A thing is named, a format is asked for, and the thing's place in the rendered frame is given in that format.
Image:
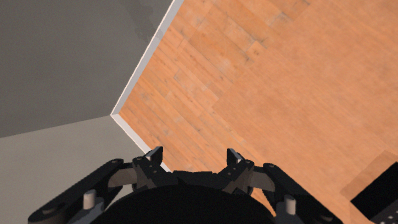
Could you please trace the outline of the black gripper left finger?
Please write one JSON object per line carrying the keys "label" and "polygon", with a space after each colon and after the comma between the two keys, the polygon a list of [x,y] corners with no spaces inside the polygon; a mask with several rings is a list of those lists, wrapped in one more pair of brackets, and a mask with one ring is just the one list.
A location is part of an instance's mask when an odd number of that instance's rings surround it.
{"label": "black gripper left finger", "polygon": [[160,166],[163,146],[144,156],[130,163],[123,159],[108,161],[33,212],[28,224],[89,224],[105,211],[123,185],[132,184],[135,191],[144,185],[151,189],[178,184],[177,177]]}

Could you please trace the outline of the black lighting desk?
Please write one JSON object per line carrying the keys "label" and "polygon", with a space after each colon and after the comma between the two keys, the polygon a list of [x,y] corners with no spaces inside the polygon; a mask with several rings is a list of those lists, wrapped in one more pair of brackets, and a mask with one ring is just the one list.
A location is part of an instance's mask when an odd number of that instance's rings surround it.
{"label": "black lighting desk", "polygon": [[398,224],[398,162],[363,189],[351,203],[375,224]]}

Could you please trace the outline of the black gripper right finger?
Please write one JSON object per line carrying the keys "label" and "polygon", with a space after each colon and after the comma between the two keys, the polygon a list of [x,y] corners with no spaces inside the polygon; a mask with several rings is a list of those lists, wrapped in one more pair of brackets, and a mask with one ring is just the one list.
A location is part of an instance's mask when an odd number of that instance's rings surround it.
{"label": "black gripper right finger", "polygon": [[250,196],[254,188],[262,189],[277,224],[344,224],[278,166],[255,166],[233,148],[227,148],[227,167],[207,177],[204,186],[230,194],[238,187]]}

